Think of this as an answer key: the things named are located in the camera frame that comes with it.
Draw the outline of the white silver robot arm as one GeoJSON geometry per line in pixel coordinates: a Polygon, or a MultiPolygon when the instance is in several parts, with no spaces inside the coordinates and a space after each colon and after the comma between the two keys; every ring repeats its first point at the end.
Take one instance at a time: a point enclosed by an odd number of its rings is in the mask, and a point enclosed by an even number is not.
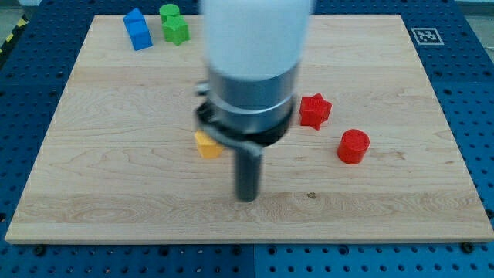
{"type": "Polygon", "coordinates": [[[289,129],[312,0],[201,3],[208,79],[199,128],[235,152],[235,194],[257,198],[265,147],[289,129]]]}

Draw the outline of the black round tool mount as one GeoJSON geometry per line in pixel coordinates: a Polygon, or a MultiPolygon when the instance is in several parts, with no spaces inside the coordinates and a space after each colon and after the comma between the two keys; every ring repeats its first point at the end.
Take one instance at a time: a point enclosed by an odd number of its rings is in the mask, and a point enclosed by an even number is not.
{"type": "Polygon", "coordinates": [[[198,127],[226,147],[267,147],[285,135],[294,98],[270,103],[208,98],[196,110],[198,127]]]}

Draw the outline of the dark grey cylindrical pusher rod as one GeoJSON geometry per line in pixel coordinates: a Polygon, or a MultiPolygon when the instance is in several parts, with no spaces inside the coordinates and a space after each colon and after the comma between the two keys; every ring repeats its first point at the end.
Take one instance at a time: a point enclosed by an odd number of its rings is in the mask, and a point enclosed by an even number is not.
{"type": "Polygon", "coordinates": [[[250,202],[257,198],[262,170],[263,147],[251,144],[235,151],[236,198],[250,202]]]}

